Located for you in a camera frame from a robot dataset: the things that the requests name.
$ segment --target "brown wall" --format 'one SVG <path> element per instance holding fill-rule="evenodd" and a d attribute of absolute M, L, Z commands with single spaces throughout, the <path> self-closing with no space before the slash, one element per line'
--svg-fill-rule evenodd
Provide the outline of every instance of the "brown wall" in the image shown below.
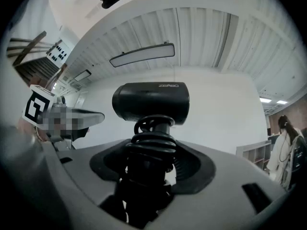
<path fill-rule="evenodd" d="M 303 129 L 307 127 L 307 94 L 297 102 L 283 109 L 282 111 L 269 116 L 272 134 L 278 134 L 278 119 L 286 115 L 292 125 L 296 128 Z"/>

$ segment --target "camera body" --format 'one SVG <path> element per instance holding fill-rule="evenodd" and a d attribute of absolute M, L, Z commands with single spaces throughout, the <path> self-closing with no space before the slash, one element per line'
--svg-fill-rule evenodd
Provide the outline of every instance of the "camera body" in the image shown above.
<path fill-rule="evenodd" d="M 112 98 L 116 114 L 137 122 L 149 115 L 166 115 L 182 125 L 189 113 L 189 91 L 183 82 L 138 82 L 120 86 Z"/>

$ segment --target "woman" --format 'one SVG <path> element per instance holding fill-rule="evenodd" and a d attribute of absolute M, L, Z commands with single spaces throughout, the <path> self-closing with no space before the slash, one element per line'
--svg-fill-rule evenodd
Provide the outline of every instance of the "woman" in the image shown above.
<path fill-rule="evenodd" d="M 267 168 L 270 170 L 270 173 L 276 174 L 276 182 L 287 187 L 286 185 L 283 185 L 285 178 L 284 174 L 287 163 L 291 157 L 293 141 L 297 136 L 303 135 L 298 128 L 294 128 L 291 125 L 291 122 L 286 115 L 283 115 L 278 119 L 278 126 L 280 136 L 276 140 Z"/>

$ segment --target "ceiling light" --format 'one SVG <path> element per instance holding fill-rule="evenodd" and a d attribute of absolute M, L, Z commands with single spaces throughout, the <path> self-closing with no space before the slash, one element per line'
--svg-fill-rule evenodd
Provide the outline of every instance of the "ceiling light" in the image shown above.
<path fill-rule="evenodd" d="M 269 103 L 269 102 L 271 102 L 272 100 L 266 99 L 266 98 L 260 98 L 260 101 L 261 101 L 261 102 L 265 102 L 265 103 Z"/>
<path fill-rule="evenodd" d="M 278 101 L 277 103 L 278 103 L 278 104 L 283 104 L 283 105 L 285 105 L 285 104 L 288 103 L 288 102 L 285 102 L 285 101 Z"/>
<path fill-rule="evenodd" d="M 128 53 L 113 57 L 110 63 L 113 67 L 120 67 L 129 63 L 148 59 L 172 57 L 175 55 L 174 44 L 161 44 L 145 48 L 139 48 Z"/>
<path fill-rule="evenodd" d="M 80 80 L 85 79 L 85 78 L 87 78 L 91 75 L 92 75 L 92 73 L 89 70 L 85 70 L 85 71 L 81 72 L 77 77 L 75 77 L 75 80 L 80 81 Z"/>

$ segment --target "dark hair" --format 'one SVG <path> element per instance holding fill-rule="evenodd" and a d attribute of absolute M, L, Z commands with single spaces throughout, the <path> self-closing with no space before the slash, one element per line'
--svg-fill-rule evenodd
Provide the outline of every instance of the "dark hair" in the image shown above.
<path fill-rule="evenodd" d="M 293 140 L 295 139 L 295 137 L 298 136 L 298 132 L 293 128 L 290 120 L 286 115 L 283 115 L 278 119 L 278 126 L 280 133 L 282 133 L 281 129 L 286 130 L 287 134 L 290 137 L 290 144 L 292 145 Z"/>

